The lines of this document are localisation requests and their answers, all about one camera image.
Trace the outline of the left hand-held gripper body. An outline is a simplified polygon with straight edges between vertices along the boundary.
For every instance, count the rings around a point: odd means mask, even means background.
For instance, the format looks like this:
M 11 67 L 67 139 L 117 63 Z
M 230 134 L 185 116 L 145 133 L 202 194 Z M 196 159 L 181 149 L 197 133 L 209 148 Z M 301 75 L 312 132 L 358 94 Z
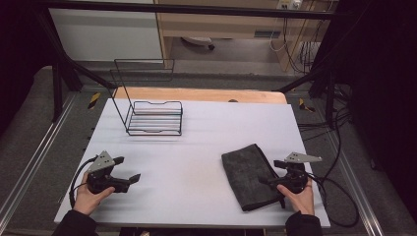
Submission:
M 111 176 L 111 172 L 116 165 L 113 157 L 104 150 L 99 154 L 93 164 L 88 169 L 88 188 L 98 194 L 108 187 L 114 187 L 115 193 L 127 193 L 130 187 L 129 180 Z

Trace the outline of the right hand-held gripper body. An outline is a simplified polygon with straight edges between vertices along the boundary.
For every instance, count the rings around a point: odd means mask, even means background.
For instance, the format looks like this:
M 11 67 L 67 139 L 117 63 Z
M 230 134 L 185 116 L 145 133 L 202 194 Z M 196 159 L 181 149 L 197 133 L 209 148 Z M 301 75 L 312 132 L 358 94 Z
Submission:
M 310 162 L 319 162 L 323 159 L 320 156 L 312 156 L 309 154 L 291 152 L 283 161 L 289 164 L 287 173 L 283 177 L 278 178 L 278 185 L 283 185 L 292 193 L 301 193 L 308 181 L 308 174 L 305 170 L 305 164 Z

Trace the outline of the dark grey towel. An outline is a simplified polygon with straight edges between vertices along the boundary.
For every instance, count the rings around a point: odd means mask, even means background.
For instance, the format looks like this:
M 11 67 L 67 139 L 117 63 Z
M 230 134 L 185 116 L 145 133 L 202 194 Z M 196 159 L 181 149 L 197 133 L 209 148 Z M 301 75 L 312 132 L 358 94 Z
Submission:
M 229 185 L 243 211 L 274 203 L 286 207 L 283 195 L 275 187 L 259 181 L 274 179 L 278 175 L 256 144 L 224 153 L 221 160 Z

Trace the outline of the person's right hand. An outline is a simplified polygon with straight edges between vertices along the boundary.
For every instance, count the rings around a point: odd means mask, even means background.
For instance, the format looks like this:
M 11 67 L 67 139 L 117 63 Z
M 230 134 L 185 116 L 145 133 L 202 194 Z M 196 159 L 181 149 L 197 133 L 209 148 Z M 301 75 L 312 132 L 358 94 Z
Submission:
M 301 193 L 294 194 L 283 185 L 278 185 L 276 189 L 286 197 L 292 204 L 295 212 L 300 211 L 302 214 L 314 215 L 314 193 L 312 179 L 309 178 L 304 190 Z

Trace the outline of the person's left hand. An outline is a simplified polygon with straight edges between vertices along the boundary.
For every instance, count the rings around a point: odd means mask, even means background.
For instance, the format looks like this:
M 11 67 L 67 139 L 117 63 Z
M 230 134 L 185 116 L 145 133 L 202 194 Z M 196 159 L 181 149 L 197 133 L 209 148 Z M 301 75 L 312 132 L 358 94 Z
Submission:
M 99 204 L 109 197 L 114 191 L 114 187 L 108 187 L 98 194 L 92 193 L 87 185 L 88 174 L 85 173 L 82 179 L 81 186 L 77 190 L 73 210 L 84 215 L 90 216 Z

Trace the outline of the white chair base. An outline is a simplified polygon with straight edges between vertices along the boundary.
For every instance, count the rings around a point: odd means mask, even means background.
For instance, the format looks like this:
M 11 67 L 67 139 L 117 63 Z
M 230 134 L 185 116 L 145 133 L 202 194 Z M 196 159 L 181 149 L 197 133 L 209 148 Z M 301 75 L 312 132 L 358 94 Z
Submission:
M 215 49 L 215 46 L 212 44 L 212 40 L 209 37 L 183 37 L 183 40 L 195 45 L 205 46 L 209 50 Z

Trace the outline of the wooden desk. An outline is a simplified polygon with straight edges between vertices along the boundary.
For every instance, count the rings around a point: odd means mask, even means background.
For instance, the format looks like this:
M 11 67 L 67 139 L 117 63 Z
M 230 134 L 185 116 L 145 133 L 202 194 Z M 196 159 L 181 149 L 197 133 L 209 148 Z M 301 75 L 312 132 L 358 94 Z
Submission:
M 278 0 L 154 0 L 156 4 L 218 6 L 238 8 L 276 8 Z M 303 0 L 299 11 L 331 12 L 331 0 Z M 163 39 L 172 37 L 210 37 L 267 39 L 283 71 L 294 68 L 303 42 L 320 42 L 328 28 L 325 20 L 166 14 L 157 15 Z

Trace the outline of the white power strip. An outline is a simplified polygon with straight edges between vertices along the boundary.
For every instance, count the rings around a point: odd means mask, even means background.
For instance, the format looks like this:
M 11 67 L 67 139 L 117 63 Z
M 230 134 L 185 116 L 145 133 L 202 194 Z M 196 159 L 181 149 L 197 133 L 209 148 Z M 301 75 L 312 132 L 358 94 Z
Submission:
M 278 0 L 276 8 L 279 10 L 298 10 L 303 0 Z

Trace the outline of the metal floor rail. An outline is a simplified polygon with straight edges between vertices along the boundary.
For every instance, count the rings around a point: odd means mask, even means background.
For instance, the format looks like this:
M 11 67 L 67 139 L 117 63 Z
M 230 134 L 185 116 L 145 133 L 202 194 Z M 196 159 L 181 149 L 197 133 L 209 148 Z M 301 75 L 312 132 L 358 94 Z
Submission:
M 358 207 L 359 215 L 368 235 L 385 236 L 384 230 L 367 199 L 364 189 L 362 188 L 359 179 L 356 177 L 346 154 L 342 150 L 341 138 L 339 138 L 336 133 L 330 133 L 328 134 L 328 139 L 331 142 L 336 156 L 338 157 L 338 161 L 336 163 L 346 182 L 351 197 Z
M 70 113 L 77 98 L 77 92 L 71 92 L 68 95 L 64 102 L 62 113 L 58 116 L 57 120 L 49 126 L 40 144 L 37 146 L 35 152 L 30 157 L 30 161 L 18 179 L 18 182 L 15 184 L 5 203 L 0 207 L 0 232 L 6 229 L 9 221 L 11 220 L 22 198 L 24 197 L 30 182 L 40 167 L 43 159 L 48 154 L 48 151 L 54 143 L 55 138 L 61 130 L 63 124 L 65 123 L 68 114 Z

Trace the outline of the black metal frame stand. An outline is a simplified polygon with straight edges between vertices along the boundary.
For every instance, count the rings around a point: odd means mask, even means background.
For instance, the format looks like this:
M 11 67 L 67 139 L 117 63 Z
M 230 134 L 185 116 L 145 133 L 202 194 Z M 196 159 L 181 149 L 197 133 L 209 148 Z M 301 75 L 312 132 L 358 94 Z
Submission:
M 309 89 L 309 95 L 311 98 L 317 98 L 323 93 L 326 94 L 325 121 L 331 128 L 334 128 L 335 125 L 332 119 L 335 92 L 335 75 L 332 66 L 320 65 L 295 82 L 292 82 L 282 88 L 278 88 L 277 91 L 281 93 L 287 93 L 307 82 L 313 83 Z
M 52 62 L 52 76 L 53 76 L 53 98 L 54 98 L 54 113 L 52 121 L 56 122 L 63 114 L 63 90 L 62 83 L 65 83 L 70 91 L 80 91 L 83 84 L 78 76 L 82 74 L 91 80 L 99 83 L 106 89 L 115 89 L 116 86 L 100 76 L 94 74 L 87 68 L 72 60 L 66 53 L 58 32 L 50 17 L 49 11 L 46 8 L 38 7 L 34 12 L 34 16 L 46 35 L 47 43 L 51 48 Z

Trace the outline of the black metal frame bar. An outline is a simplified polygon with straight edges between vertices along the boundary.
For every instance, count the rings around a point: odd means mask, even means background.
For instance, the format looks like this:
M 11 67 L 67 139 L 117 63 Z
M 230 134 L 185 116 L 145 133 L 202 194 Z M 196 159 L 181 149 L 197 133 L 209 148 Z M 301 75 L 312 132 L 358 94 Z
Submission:
M 334 20 L 347 17 L 347 14 L 329 12 L 272 10 L 218 6 L 95 2 L 76 0 L 36 0 L 35 3 L 41 7 L 51 9 L 94 10 L 114 12 L 194 14 L 309 20 Z

